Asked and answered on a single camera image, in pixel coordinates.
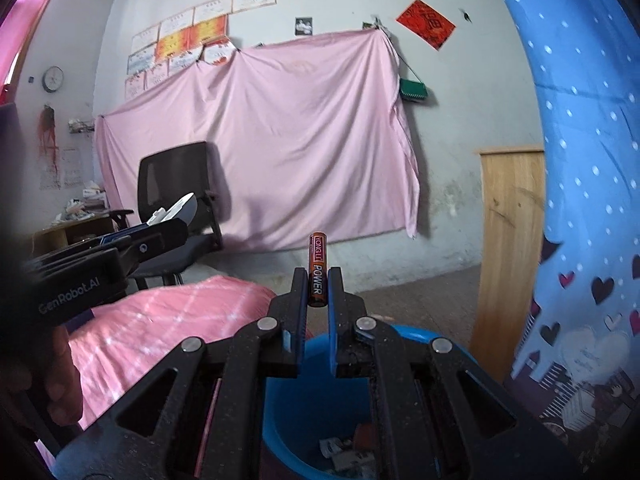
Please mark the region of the person's left hand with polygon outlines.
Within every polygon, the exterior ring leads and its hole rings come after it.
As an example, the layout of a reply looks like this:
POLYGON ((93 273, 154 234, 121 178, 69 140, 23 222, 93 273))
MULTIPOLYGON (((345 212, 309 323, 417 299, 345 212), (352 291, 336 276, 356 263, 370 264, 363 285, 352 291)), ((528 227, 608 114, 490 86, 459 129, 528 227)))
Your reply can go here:
POLYGON ((81 419, 84 404, 79 370, 73 362, 65 326, 55 327, 43 342, 11 341, 1 345, 1 406, 19 424, 32 428, 18 403, 20 393, 38 382, 46 408, 58 426, 81 419))

